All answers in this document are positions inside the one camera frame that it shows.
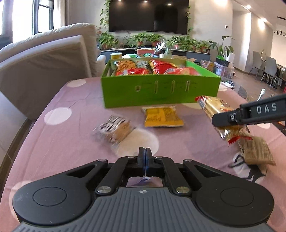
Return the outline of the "clear brown pastry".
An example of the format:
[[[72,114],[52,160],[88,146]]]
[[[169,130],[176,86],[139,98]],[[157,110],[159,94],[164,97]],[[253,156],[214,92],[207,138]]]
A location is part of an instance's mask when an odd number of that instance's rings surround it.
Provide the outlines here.
[[[117,148],[134,130],[135,127],[130,120],[112,115],[106,122],[93,129],[93,136],[100,142]]]

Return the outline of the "brown paper snack packet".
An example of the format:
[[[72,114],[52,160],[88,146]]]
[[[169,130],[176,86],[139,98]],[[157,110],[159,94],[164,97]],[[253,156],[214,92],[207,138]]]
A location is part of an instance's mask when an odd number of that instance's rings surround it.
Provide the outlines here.
[[[274,157],[263,138],[257,136],[242,137],[238,140],[238,146],[248,165],[276,165]]]

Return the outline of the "green cardboard snack box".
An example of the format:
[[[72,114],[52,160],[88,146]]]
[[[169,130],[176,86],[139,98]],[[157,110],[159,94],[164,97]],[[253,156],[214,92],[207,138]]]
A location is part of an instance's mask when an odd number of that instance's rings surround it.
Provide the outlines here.
[[[150,59],[171,62],[164,74],[152,74]],[[137,68],[117,73],[114,62],[132,60]],[[106,108],[181,104],[194,102],[196,97],[217,96],[221,78],[211,71],[183,59],[153,57],[111,59],[101,77]]]

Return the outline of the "yellow snack packet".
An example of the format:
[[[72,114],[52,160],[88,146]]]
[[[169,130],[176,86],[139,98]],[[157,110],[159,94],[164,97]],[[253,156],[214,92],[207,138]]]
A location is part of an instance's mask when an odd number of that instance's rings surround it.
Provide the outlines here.
[[[184,121],[177,115],[175,106],[143,107],[145,127],[183,127]]]

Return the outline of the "beige fabric sofa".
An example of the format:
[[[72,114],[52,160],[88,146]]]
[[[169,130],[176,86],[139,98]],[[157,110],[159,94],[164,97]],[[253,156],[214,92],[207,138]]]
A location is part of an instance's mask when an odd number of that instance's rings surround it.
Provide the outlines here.
[[[105,62],[93,24],[38,33],[1,49],[1,93],[25,117],[38,119],[67,82],[101,76]]]

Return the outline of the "yellow cylindrical can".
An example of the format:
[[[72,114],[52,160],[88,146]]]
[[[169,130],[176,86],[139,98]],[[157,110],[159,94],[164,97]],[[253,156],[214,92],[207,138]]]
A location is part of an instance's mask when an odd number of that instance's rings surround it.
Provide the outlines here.
[[[115,52],[110,54],[111,59],[121,59],[123,56],[122,52]]]

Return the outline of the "pink polka dot tablecloth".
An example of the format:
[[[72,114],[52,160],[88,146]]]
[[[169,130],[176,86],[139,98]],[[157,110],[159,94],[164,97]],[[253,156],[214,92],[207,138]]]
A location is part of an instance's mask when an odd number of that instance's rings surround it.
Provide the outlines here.
[[[238,142],[223,139],[197,103],[178,104],[175,127],[146,127],[143,107],[105,108],[100,78],[64,85],[40,115],[21,146],[1,198],[1,231],[18,224],[12,199],[22,186],[98,159],[115,162],[150,148],[155,156],[185,159],[217,168],[267,188],[274,197],[269,225],[285,231],[285,135],[274,125],[250,126],[267,143],[275,165],[251,167]]]

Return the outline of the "red chip bag in box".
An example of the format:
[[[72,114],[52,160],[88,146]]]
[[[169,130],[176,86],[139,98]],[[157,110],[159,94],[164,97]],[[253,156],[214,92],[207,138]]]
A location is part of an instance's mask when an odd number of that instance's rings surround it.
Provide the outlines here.
[[[150,59],[149,65],[151,67],[152,74],[164,74],[168,69],[177,68],[177,66],[171,62],[159,61],[156,59]]]

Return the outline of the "orange snack bag in box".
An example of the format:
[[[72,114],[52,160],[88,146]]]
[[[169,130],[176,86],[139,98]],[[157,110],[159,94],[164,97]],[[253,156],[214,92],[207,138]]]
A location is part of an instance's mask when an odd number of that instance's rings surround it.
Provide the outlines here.
[[[124,70],[137,68],[136,63],[132,60],[115,61],[114,64],[117,67],[117,73],[123,72]]]

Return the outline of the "gold red snack bar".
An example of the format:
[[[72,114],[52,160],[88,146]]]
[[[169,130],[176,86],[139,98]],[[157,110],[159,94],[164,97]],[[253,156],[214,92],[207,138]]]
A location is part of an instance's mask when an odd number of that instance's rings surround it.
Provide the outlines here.
[[[252,140],[246,126],[237,122],[239,111],[234,110],[224,100],[218,97],[200,96],[195,98],[220,137],[232,144],[239,139]]]

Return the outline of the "glass vase with green plant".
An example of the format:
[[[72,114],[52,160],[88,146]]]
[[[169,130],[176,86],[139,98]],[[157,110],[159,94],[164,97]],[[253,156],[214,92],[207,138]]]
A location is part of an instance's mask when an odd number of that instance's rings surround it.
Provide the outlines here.
[[[165,53],[164,58],[165,59],[171,59],[172,58],[172,51],[171,48],[177,44],[177,39],[163,39],[163,43],[165,45]]]

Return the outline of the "large black wall television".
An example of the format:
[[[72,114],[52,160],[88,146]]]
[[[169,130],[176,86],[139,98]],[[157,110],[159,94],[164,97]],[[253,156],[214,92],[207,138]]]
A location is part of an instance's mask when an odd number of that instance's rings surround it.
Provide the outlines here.
[[[109,31],[186,34],[189,1],[111,1]]]

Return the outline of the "grey dining chair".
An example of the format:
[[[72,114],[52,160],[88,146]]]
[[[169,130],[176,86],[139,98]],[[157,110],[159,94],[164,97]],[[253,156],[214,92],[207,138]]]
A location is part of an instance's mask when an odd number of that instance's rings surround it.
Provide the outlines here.
[[[278,76],[276,75],[276,73],[277,73],[276,60],[271,57],[266,57],[265,69],[260,81],[263,81],[263,79],[266,79],[268,77],[270,82],[270,87],[274,86],[275,88],[277,88]]]

